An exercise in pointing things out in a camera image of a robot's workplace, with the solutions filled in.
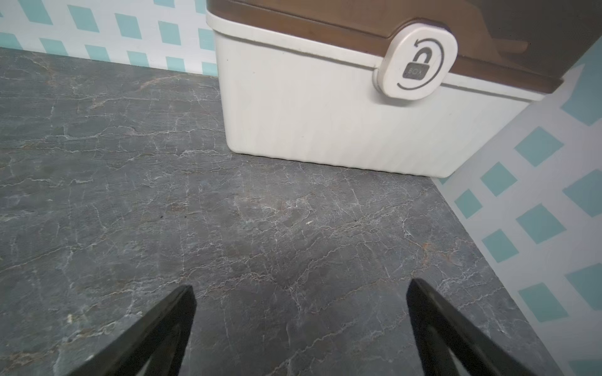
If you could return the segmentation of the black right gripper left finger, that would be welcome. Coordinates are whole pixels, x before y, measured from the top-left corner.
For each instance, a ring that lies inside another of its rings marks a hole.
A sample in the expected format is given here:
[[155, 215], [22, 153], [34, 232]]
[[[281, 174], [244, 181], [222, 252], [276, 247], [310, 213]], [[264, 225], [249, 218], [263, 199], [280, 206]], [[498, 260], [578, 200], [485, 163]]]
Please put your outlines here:
[[72, 375], [178, 375], [197, 307], [182, 285]]

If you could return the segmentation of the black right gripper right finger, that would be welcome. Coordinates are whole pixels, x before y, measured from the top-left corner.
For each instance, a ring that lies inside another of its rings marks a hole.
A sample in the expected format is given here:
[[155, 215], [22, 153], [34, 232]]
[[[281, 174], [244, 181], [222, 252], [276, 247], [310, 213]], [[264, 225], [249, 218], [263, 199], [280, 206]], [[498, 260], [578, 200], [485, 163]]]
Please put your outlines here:
[[534, 374], [497, 346], [425, 280], [411, 280], [406, 300], [425, 375], [459, 374], [454, 358], [470, 375]]

